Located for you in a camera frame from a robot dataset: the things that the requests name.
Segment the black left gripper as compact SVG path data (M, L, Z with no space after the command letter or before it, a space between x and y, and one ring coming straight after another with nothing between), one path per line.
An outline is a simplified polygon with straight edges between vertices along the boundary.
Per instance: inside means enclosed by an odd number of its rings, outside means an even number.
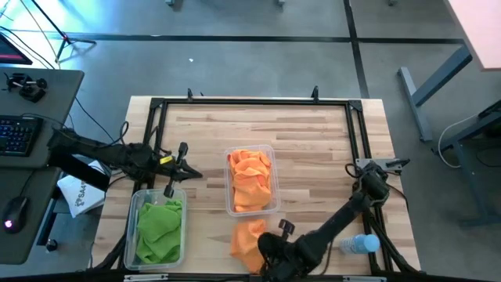
M172 153L156 155L155 173L169 178L168 184L164 188L164 196L172 198L174 182L182 182L189 179L201 179L203 177L200 172L192 168L188 164L183 164L184 157L187 155L188 145L185 142L180 142L178 154L174 156Z

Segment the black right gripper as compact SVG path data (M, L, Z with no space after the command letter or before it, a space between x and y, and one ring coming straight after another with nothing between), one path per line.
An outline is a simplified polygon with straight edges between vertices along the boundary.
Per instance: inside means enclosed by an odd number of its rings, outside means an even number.
M295 277L306 277L312 268L297 250L295 243L287 241L295 225L285 219L279 222L282 234L264 232L258 238L258 250L264 259L261 275L271 282L286 282Z

